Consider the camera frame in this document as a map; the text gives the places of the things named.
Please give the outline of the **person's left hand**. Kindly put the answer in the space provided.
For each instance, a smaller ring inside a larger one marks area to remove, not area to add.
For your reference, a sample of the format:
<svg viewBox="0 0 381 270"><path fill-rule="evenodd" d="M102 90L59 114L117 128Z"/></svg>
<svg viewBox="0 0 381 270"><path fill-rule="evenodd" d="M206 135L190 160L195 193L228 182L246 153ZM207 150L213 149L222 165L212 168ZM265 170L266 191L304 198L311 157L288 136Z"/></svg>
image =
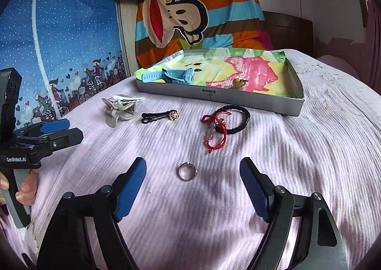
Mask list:
<svg viewBox="0 0 381 270"><path fill-rule="evenodd" d="M25 206L31 206L35 202L37 192L37 179L39 169L31 169L28 176L21 184L21 190L15 194L17 201ZM8 190L9 183L4 174L1 172L1 190ZM1 206L4 205L5 199L1 195Z"/></svg>

